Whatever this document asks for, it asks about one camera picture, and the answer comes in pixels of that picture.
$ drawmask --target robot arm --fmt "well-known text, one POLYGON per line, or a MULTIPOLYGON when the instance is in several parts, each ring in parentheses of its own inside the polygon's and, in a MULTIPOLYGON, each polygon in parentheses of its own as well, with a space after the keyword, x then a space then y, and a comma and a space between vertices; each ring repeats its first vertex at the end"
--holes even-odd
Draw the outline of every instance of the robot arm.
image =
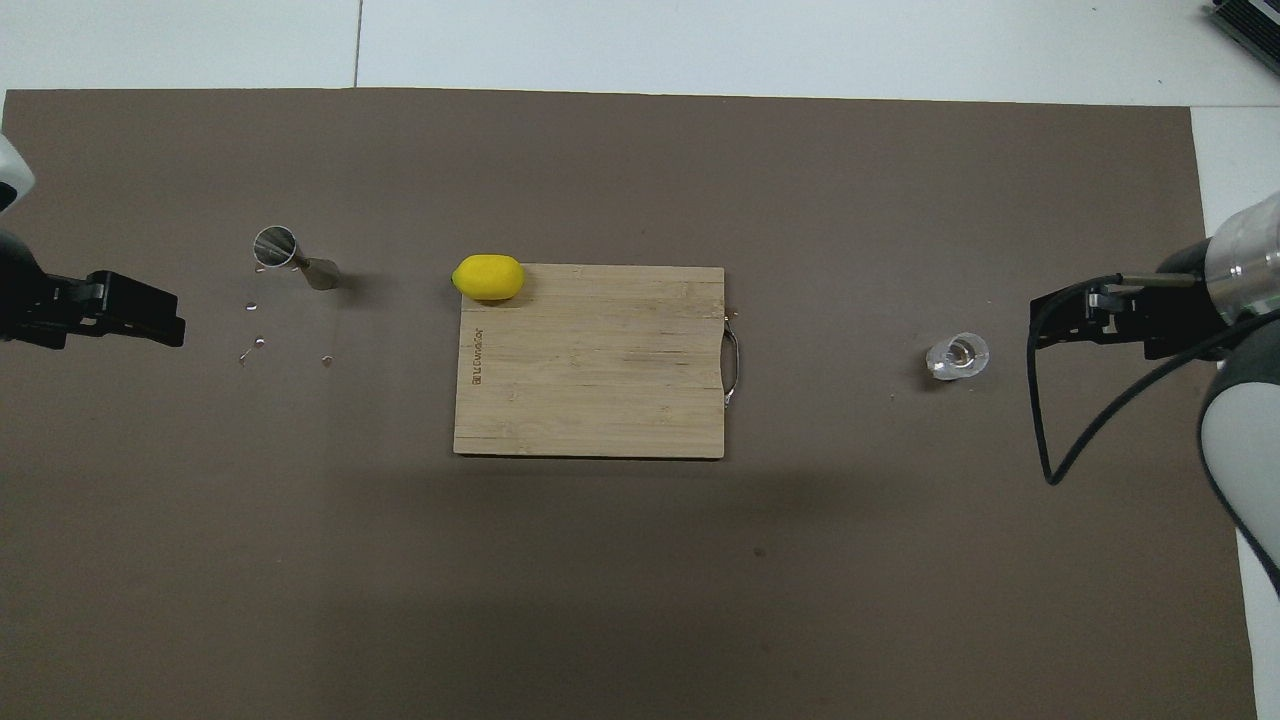
POLYGON ((1197 359, 1224 360, 1201 410, 1199 447, 1222 506, 1280 594, 1280 193, 1228 219, 1155 274, 1106 275, 1032 301, 1027 380, 1044 479, 1057 484, 1129 400, 1197 359), (1057 469, 1048 461, 1036 351, 1061 342, 1143 342, 1172 356, 1114 400, 1057 469))
MULTIPOLYGON (((31 168, 0 136, 0 213, 35 183, 31 168)), ((59 350, 68 334, 123 334, 180 347, 187 323, 177 311, 175 296, 110 270, 82 281, 45 274, 20 240, 0 231, 0 340, 59 350)))

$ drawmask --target wood grain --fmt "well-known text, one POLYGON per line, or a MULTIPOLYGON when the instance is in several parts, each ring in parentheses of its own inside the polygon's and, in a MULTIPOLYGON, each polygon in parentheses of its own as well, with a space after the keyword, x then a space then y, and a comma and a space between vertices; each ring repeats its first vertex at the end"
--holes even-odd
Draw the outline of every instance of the wood grain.
POLYGON ((723 268, 524 266, 462 300, 454 452, 724 456, 723 268))

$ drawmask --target tile grout line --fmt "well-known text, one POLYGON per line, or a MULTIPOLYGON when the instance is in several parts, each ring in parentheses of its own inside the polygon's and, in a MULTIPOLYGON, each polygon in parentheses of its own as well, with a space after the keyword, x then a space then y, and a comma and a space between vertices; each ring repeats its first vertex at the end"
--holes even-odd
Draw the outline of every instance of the tile grout line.
POLYGON ((360 37, 365 28, 365 0, 360 0, 360 9, 356 12, 356 69, 351 76, 351 87, 360 87, 360 37))

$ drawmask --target brand logo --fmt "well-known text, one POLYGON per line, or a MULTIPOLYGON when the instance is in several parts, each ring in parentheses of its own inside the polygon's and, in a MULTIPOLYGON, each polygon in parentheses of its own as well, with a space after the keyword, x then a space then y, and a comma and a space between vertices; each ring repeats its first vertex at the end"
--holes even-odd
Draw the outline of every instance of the brand logo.
POLYGON ((476 334, 471 338, 471 348, 474 350, 471 355, 471 384, 480 384, 480 354, 484 351, 484 331, 476 328, 476 334))

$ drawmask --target black cable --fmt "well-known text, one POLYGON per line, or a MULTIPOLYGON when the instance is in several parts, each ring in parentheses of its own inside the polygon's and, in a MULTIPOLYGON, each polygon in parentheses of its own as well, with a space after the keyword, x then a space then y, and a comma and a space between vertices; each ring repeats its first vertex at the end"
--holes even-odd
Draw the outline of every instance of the black cable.
POLYGON ((1084 281, 1062 288, 1057 295, 1051 297, 1041 309, 1039 314, 1032 319, 1030 331, 1027 333, 1027 389, 1032 397, 1032 425, 1036 428, 1036 450, 1039 452, 1041 471, 1044 474, 1044 479, 1048 480, 1048 484, 1051 486, 1057 483, 1050 479, 1053 477, 1053 469, 1048 462, 1048 445, 1044 442, 1044 418, 1041 414, 1039 406, 1039 379, 1036 377, 1036 342, 1039 341, 1039 334, 1044 328, 1044 322, 1048 320, 1048 316, 1052 315, 1055 310, 1069 301, 1083 296, 1092 287, 1119 284, 1120 279, 1121 275, 1116 273, 1114 275, 1101 275, 1091 281, 1084 281))
POLYGON ((1116 396, 1115 400, 1107 404, 1107 406, 1103 407, 1102 411, 1098 413, 1096 418, 1093 418, 1093 420, 1088 424, 1088 427, 1084 428, 1084 432, 1080 433, 1080 437, 1075 438, 1075 442, 1071 443, 1070 450, 1068 450, 1066 455, 1062 456, 1062 461, 1059 464, 1057 469, 1053 470, 1048 460, 1048 446, 1044 442, 1044 421, 1043 418, 1041 416, 1039 384, 1036 378, 1036 340, 1039 337, 1039 331, 1041 328, 1043 328, 1044 319, 1048 316, 1048 313, 1051 310, 1060 307, 1064 302, 1071 300, 1071 297, 1083 295, 1083 292, 1085 292, 1088 288, 1098 284, 1123 284, 1123 275, 1105 275, 1101 278, 1094 278, 1092 281, 1085 281, 1083 283, 1078 283, 1069 288, 1065 288, 1062 292, 1053 296, 1053 299, 1046 304, 1044 309, 1041 310, 1041 313, 1036 316, 1036 319, 1032 320, 1030 334, 1027 338, 1027 386, 1030 392, 1030 400, 1032 400, 1032 421, 1036 425, 1036 447, 1039 451, 1041 470, 1044 474, 1044 482, 1047 482, 1051 486, 1056 486, 1060 482, 1062 482, 1062 478, 1066 477, 1066 473, 1071 469, 1071 465, 1074 465, 1075 460, 1080 456, 1080 452, 1083 452, 1084 447, 1089 445, 1089 441, 1092 441, 1093 437, 1098 434, 1098 430, 1102 429, 1102 425, 1107 424, 1107 421, 1110 421, 1111 418, 1114 418, 1115 414, 1119 413, 1121 407, 1128 405, 1129 401, 1137 397, 1139 393, 1142 393, 1142 391, 1156 384, 1161 378, 1181 368, 1183 365, 1187 365, 1192 360, 1201 357, 1210 350, 1213 350, 1215 347, 1219 347, 1231 340, 1235 340, 1242 334, 1251 333, 1272 320, 1280 319, 1280 310, 1272 310, 1265 315, 1249 318, 1248 320, 1240 320, 1239 323, 1219 332, 1217 334, 1213 334, 1201 341, 1193 347, 1188 347, 1187 350, 1179 352, 1178 355, 1174 355, 1172 357, 1162 363, 1160 366, 1157 366, 1152 372, 1139 378, 1135 383, 1133 383, 1124 392, 1116 396))

